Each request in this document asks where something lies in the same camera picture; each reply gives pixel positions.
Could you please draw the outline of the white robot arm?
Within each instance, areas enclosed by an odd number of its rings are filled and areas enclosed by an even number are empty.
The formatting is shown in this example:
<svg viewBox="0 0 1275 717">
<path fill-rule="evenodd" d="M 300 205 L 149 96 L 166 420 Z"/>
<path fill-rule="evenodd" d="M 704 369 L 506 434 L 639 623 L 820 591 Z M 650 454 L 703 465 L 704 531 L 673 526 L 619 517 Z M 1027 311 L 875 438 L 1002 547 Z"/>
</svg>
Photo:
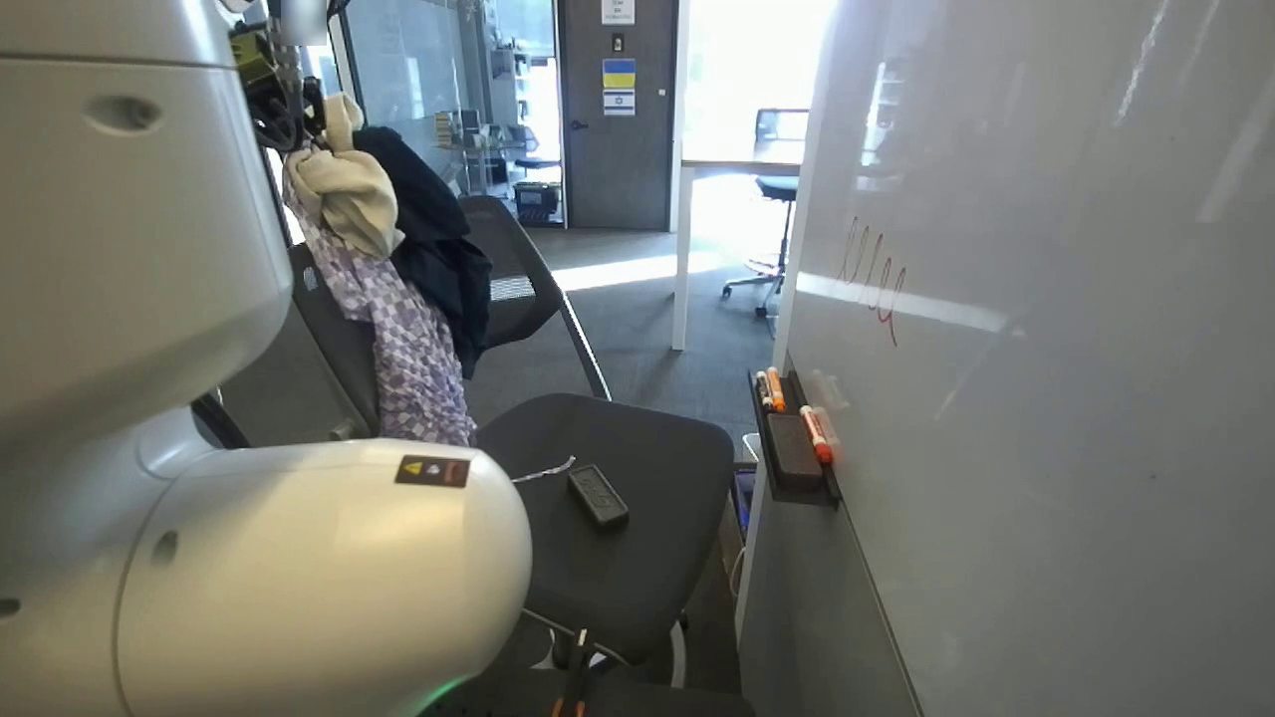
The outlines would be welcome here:
<svg viewBox="0 0 1275 717">
<path fill-rule="evenodd" d="M 506 647 L 501 465 L 219 448 L 290 315 L 214 0 L 0 0 L 0 717 L 422 717 Z"/>
</svg>

